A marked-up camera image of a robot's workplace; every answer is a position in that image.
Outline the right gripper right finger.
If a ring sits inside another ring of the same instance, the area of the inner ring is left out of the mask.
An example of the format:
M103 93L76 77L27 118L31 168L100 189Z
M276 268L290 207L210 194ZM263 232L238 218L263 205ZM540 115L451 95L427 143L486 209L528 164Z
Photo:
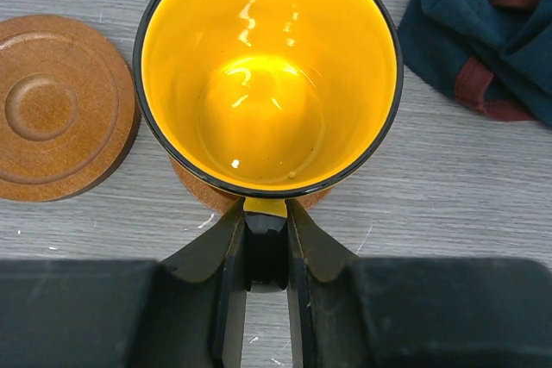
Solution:
M551 273L515 258L362 258L290 200L296 367L548 367Z

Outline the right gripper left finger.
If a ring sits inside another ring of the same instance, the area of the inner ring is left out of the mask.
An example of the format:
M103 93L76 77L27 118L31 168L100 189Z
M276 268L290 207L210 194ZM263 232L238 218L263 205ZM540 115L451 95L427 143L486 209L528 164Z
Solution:
M237 367L241 203L163 261L4 260L4 367Z

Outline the wooden coaster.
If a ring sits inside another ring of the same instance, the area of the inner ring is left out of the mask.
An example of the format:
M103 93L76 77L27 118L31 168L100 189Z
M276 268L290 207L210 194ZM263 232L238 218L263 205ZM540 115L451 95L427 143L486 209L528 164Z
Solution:
M129 67L96 29L54 15L1 23L1 197L82 194L124 160L140 125Z
M212 187L193 174L189 173L182 165L180 165L173 157L168 157L172 168L179 178L179 181L184 187L202 204L208 208L215 210L220 215L225 214L232 205L240 198L238 195L228 193L224 190ZM304 209L309 209L320 203L329 193L331 189L321 190L319 192L300 196L298 201Z

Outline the wooden coaster back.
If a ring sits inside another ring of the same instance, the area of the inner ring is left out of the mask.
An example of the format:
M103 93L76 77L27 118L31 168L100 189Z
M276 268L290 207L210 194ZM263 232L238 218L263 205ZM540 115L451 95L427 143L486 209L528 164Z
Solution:
M96 29L54 15L1 23L1 197L82 194L124 160L140 125L129 67Z

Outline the yellow cup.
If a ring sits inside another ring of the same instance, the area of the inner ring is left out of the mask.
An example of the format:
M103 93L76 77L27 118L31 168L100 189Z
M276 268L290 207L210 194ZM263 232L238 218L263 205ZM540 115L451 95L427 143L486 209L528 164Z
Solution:
M367 162L404 79L381 0L150 0L132 66L171 160L242 200L247 280L267 290L287 285L288 202Z

